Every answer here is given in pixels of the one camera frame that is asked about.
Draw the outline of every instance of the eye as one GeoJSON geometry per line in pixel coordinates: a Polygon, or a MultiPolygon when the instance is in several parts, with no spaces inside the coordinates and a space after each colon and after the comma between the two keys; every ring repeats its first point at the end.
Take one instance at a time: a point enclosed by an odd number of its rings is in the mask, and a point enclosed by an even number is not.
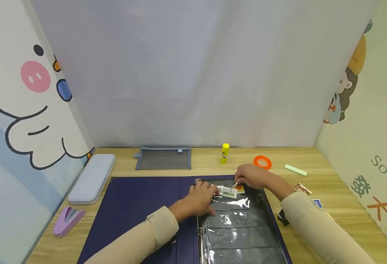
{"type": "Polygon", "coordinates": [[[40,46],[40,45],[34,45],[34,52],[36,53],[36,55],[38,56],[42,56],[44,55],[44,49],[40,46]]]}

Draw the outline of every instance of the glue stick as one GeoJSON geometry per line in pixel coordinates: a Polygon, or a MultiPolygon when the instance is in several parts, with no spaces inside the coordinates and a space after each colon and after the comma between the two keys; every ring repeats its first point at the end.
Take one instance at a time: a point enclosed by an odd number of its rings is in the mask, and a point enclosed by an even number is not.
{"type": "Polygon", "coordinates": [[[226,164],[227,163],[227,156],[229,155],[229,148],[230,148],[230,145],[227,144],[227,143],[224,143],[222,145],[221,164],[226,164]]]}

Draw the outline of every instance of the orange tape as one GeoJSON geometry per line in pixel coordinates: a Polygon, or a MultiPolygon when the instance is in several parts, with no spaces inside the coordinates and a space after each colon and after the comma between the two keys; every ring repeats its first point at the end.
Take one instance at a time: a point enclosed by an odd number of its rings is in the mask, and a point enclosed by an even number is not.
{"type": "Polygon", "coordinates": [[[272,163],[271,163],[271,160],[269,158],[267,158],[266,156],[256,156],[255,159],[253,160],[253,163],[255,165],[257,165],[258,167],[261,167],[263,169],[266,169],[266,170],[269,170],[271,169],[271,166],[272,166],[272,163]],[[261,161],[261,160],[264,160],[267,162],[267,165],[266,166],[262,166],[258,163],[258,161],[261,161]]]}

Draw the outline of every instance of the green eraser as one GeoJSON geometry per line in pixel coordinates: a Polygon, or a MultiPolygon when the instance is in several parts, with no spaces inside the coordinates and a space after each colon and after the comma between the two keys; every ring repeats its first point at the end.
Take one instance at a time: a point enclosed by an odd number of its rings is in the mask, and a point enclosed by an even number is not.
{"type": "Polygon", "coordinates": [[[305,172],[304,170],[295,168],[295,167],[290,166],[290,165],[288,165],[288,164],[286,164],[286,165],[284,166],[284,168],[287,169],[287,170],[290,170],[291,172],[296,172],[296,173],[299,173],[300,175],[306,176],[306,172],[305,172]]]}

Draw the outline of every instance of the purple stapler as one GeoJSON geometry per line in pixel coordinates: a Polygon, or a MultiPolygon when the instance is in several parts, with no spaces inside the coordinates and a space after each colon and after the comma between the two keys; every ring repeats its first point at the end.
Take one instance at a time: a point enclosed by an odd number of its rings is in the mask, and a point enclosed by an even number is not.
{"type": "Polygon", "coordinates": [[[54,226],[54,235],[63,237],[79,222],[85,215],[85,210],[73,209],[70,206],[63,209],[57,223],[54,226]]]}

